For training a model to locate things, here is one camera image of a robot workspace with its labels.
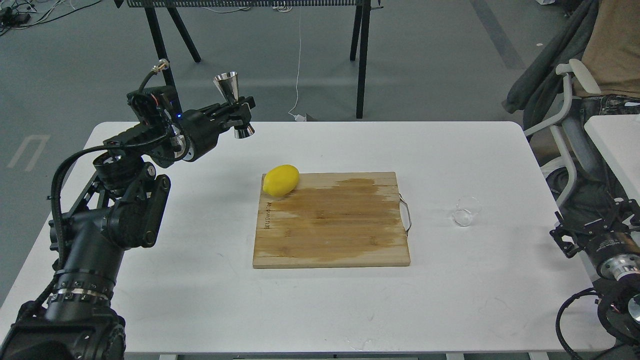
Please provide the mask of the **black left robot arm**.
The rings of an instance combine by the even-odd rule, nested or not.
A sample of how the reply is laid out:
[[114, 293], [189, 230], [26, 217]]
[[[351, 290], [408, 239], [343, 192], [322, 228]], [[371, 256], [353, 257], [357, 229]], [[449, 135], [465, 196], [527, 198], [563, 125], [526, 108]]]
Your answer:
[[175, 87], [147, 86], [169, 67], [160, 59], [126, 95], [137, 125], [74, 153], [55, 171], [54, 275], [21, 306], [1, 346], [3, 360], [123, 359], [126, 322], [111, 302], [125, 251], [157, 242], [171, 182], [156, 168], [198, 160], [230, 129], [238, 139], [254, 134], [255, 100], [240, 96], [235, 71], [214, 76], [224, 103], [183, 111]]

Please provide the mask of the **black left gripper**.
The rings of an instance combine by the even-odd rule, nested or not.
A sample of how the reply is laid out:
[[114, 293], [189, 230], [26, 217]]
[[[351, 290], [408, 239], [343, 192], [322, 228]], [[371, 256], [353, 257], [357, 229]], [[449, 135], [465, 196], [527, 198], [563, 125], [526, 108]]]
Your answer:
[[190, 109], [179, 114], [177, 123], [182, 134], [189, 140], [189, 146], [183, 161], [194, 162], [213, 150], [220, 134], [233, 129], [235, 137], [253, 135], [252, 114], [250, 111], [238, 111], [243, 105], [249, 109], [256, 106], [253, 96], [240, 96], [234, 104], [211, 104], [195, 110]]

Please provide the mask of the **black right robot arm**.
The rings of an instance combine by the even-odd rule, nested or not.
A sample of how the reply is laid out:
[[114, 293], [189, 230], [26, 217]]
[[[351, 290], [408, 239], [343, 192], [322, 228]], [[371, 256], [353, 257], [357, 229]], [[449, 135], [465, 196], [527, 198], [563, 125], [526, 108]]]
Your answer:
[[576, 292], [563, 302], [555, 319], [558, 342], [572, 360], [580, 355], [562, 334], [565, 310], [584, 296], [595, 296], [602, 328], [615, 338], [614, 350], [622, 346], [639, 354], [640, 250], [632, 234], [639, 230], [639, 205], [634, 199], [615, 199], [610, 213], [581, 227], [565, 221], [556, 212], [557, 225], [550, 236], [567, 258], [584, 252], [597, 276], [609, 285]]

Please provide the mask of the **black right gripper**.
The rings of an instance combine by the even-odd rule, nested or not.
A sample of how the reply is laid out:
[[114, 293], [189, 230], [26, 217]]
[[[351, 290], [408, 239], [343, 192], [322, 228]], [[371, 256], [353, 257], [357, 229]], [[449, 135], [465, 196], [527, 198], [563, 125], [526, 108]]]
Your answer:
[[556, 210], [557, 223], [550, 235], [567, 259], [584, 252], [601, 278], [619, 281], [640, 273], [640, 249], [630, 235], [640, 230], [639, 212], [637, 200], [615, 198], [605, 217], [605, 230], [615, 232], [591, 239], [585, 222], [563, 217]]

